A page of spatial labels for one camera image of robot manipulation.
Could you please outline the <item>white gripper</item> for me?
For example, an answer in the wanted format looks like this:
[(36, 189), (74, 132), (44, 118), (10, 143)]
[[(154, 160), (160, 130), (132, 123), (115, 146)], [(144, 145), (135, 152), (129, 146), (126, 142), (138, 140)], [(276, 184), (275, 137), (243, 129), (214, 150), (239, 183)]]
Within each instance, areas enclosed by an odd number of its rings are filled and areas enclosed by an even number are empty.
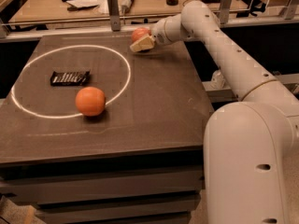
[(166, 19), (161, 19), (154, 23), (151, 26), (151, 35), (143, 35), (139, 39), (136, 40), (131, 46), (130, 50), (132, 52), (139, 52), (142, 50), (153, 49), (155, 42), (158, 45), (166, 45), (168, 43), (168, 39), (165, 33), (165, 22)]

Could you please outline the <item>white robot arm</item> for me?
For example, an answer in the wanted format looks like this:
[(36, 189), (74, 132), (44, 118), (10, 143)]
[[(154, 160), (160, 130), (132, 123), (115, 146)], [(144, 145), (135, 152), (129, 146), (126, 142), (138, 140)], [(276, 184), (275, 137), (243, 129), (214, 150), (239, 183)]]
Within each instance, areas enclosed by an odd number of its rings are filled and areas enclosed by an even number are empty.
[(201, 1), (159, 20), (131, 50), (177, 41), (202, 42), (237, 99), (206, 124), (208, 224), (289, 224), (283, 159), (299, 147), (299, 101), (221, 30)]

